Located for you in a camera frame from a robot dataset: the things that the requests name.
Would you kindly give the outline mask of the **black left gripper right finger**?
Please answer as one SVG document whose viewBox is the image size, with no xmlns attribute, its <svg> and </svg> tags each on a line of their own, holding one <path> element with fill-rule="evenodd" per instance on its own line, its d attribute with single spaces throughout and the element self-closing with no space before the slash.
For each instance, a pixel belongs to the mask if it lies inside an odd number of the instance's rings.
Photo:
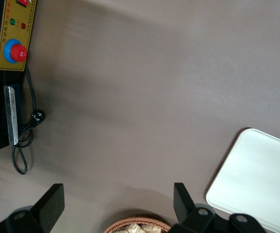
<svg viewBox="0 0 280 233">
<path fill-rule="evenodd" d="M 264 233 L 252 216 L 232 214 L 220 217 L 210 206 L 195 204 L 183 183 L 174 183 L 173 207 L 178 220 L 171 233 Z"/>
</svg>

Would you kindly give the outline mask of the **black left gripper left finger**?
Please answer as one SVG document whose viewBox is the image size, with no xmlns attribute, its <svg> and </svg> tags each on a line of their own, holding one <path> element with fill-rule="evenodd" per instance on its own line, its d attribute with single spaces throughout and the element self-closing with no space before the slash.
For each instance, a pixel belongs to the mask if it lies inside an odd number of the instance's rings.
<svg viewBox="0 0 280 233">
<path fill-rule="evenodd" d="M 0 233 L 49 233 L 65 209 L 64 185 L 53 184 L 30 209 L 20 209 L 0 222 Z"/>
</svg>

